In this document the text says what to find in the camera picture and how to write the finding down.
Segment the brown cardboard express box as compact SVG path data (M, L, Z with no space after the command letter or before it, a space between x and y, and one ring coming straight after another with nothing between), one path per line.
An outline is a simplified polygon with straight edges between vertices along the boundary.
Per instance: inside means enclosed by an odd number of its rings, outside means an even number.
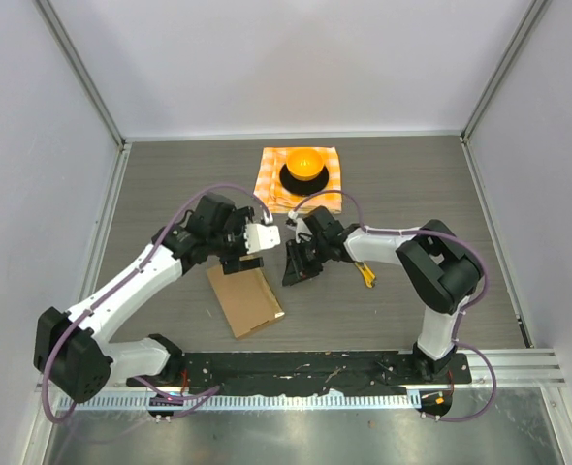
M237 340L284 318L285 312L261 268L226 275L216 265L207 270L207 278Z

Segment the yellow utility knife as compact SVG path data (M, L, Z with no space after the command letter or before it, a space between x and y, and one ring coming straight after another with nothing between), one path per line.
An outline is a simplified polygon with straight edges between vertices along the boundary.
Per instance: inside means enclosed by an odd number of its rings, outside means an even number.
M354 265L359 270L359 272L361 273L361 275L364 279L365 285L369 289L373 289L376 285L376 275L371 270L371 268L364 262L354 262Z

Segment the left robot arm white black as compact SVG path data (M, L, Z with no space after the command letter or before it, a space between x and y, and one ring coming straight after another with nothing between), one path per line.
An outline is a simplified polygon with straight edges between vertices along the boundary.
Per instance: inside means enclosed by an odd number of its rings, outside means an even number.
M280 242L270 213L253 219L215 193L151 238L140 255L92 296L66 311L47 309L38 319L34 365L74 402L135 377L169 387L182 373L182 350L161 334L114 343L121 326L161 290L215 257L226 274L259 268L259 252Z

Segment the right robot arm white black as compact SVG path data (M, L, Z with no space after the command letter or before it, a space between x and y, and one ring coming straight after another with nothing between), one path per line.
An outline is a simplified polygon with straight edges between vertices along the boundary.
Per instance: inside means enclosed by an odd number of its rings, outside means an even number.
M284 287L318 276L326 262L392 264L406 273L425 304L423 326L413 345L419 379L438 381L457 349L457 323L486 273L475 253L439 220L420 228L378 229L343 226L325 207L288 215L295 237L286 242Z

